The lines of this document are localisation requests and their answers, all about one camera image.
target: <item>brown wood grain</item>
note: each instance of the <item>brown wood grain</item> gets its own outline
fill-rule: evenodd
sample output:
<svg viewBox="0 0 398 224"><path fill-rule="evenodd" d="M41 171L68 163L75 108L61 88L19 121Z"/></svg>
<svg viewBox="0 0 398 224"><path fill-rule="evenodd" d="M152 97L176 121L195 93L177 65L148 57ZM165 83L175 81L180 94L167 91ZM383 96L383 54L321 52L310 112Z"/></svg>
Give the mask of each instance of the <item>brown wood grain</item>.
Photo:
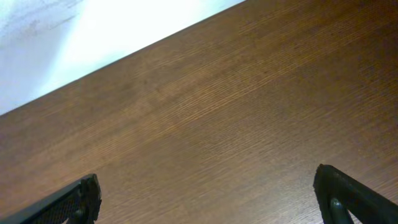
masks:
<svg viewBox="0 0 398 224"><path fill-rule="evenodd" d="M1 116L1 217L94 172L98 223L321 223L319 163L397 203L397 11L247 1Z"/></svg>

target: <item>mesh pattern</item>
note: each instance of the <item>mesh pattern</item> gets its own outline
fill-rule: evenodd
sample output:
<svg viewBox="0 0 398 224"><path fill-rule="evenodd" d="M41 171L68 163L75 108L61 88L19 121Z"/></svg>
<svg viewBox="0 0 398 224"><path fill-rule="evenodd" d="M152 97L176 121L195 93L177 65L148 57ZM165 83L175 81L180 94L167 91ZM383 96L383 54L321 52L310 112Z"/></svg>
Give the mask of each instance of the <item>mesh pattern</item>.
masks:
<svg viewBox="0 0 398 224"><path fill-rule="evenodd" d="M53 206L40 217L37 217L34 224L62 224L80 207L80 198L77 194L73 194L66 198L63 202Z"/></svg>

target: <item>white surface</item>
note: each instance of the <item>white surface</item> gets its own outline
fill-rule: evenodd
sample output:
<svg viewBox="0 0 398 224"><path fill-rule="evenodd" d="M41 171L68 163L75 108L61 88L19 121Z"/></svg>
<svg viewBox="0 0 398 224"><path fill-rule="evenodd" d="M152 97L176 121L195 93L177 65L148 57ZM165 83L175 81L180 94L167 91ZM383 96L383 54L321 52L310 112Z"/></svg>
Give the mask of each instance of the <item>white surface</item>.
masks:
<svg viewBox="0 0 398 224"><path fill-rule="evenodd" d="M0 0L0 115L243 0Z"/></svg>

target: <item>wooden table surface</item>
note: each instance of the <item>wooden table surface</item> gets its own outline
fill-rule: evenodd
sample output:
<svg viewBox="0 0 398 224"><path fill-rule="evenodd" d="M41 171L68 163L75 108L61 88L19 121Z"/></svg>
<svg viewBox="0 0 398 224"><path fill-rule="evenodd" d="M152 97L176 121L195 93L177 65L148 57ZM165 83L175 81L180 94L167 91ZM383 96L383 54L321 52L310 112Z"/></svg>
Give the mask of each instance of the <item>wooden table surface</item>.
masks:
<svg viewBox="0 0 398 224"><path fill-rule="evenodd" d="M321 223L319 163L397 203L397 10L247 1L1 116L1 217L94 172L98 223Z"/></svg>

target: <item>black plastic object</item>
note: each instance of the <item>black plastic object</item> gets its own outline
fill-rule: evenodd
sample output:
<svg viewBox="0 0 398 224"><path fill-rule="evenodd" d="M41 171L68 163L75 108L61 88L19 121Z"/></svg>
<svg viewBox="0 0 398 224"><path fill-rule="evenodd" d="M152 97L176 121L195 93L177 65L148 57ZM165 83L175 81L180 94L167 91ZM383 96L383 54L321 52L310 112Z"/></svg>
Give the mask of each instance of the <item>black plastic object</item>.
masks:
<svg viewBox="0 0 398 224"><path fill-rule="evenodd" d="M93 224L101 205L97 176L90 174L1 220L1 224Z"/></svg>
<svg viewBox="0 0 398 224"><path fill-rule="evenodd" d="M320 164L313 183L325 224L398 223L398 206L330 165Z"/></svg>

